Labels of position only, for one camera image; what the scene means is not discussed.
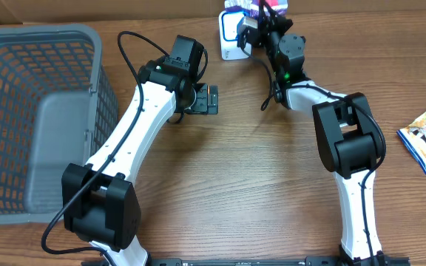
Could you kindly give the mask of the purple red snack pouch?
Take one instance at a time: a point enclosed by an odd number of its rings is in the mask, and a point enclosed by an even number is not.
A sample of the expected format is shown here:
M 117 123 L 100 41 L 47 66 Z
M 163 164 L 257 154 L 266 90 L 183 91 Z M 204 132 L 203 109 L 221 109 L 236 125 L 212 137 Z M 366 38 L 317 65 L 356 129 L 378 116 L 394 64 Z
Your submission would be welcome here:
M 266 0 L 263 6 L 266 14 L 268 14 L 267 5 L 280 15 L 285 15 L 288 9 L 287 0 Z M 260 0 L 225 0 L 224 7 L 226 12 L 244 12 L 248 16 L 258 17 Z

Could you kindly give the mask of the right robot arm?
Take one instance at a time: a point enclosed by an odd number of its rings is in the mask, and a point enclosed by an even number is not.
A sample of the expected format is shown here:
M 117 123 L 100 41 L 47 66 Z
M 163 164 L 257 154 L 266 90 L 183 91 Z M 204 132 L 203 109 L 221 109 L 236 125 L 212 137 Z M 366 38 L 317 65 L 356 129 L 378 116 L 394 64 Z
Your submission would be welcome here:
M 305 73 L 303 36 L 267 1 L 256 18 L 238 25 L 238 45 L 263 48 L 268 99 L 312 117 L 319 158 L 338 188 L 342 215 L 342 265 L 388 265 L 376 232 L 373 182 L 386 155 L 385 137 L 360 92 L 344 95 L 317 86 Z

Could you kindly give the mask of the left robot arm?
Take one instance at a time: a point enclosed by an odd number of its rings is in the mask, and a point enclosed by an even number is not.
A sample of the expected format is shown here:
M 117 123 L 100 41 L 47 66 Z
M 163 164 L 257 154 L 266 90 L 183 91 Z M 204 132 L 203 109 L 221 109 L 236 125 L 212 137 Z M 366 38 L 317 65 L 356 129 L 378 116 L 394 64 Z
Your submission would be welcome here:
M 206 48 L 178 35 L 171 52 L 133 74 L 135 94 L 102 147 L 84 165 L 70 163 L 61 177 L 64 227 L 103 256 L 104 265 L 146 265 L 137 238 L 141 207 L 135 180 L 153 140 L 171 116 L 216 115 L 218 89 L 201 82 Z

